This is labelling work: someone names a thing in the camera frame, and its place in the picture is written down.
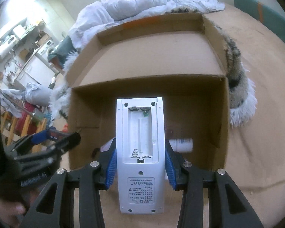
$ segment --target battery spring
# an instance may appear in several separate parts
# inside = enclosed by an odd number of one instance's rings
[[[132,153],[132,158],[138,158],[138,155],[139,155],[138,149],[134,149]]]

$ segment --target human hand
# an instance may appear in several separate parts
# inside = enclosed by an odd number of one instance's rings
[[[39,191],[32,190],[29,193],[29,205],[31,206],[35,199],[38,197]],[[9,202],[3,199],[0,199],[0,219],[7,225],[18,228],[20,221],[17,218],[17,215],[24,214],[26,212],[23,204],[19,202]]]

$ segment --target white blanket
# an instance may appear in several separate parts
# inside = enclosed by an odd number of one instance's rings
[[[224,10],[218,0],[101,0],[78,14],[69,30],[75,48],[83,49],[98,32],[107,28],[144,17],[161,15],[172,9],[187,7],[201,13]]]

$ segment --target cardboard box lid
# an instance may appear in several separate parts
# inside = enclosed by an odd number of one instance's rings
[[[79,54],[66,79],[70,86],[79,87],[172,74],[224,76],[224,47],[222,35],[199,13],[144,18],[98,33]]]

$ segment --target triangular cutout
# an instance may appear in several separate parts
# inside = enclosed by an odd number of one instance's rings
[[[37,212],[52,214],[54,210],[57,183],[54,183],[36,208]]]
[[[226,188],[229,212],[231,214],[245,212],[246,211],[245,206],[243,205],[239,197],[236,195],[234,190],[231,188],[231,186],[229,184],[225,184],[225,188]]]

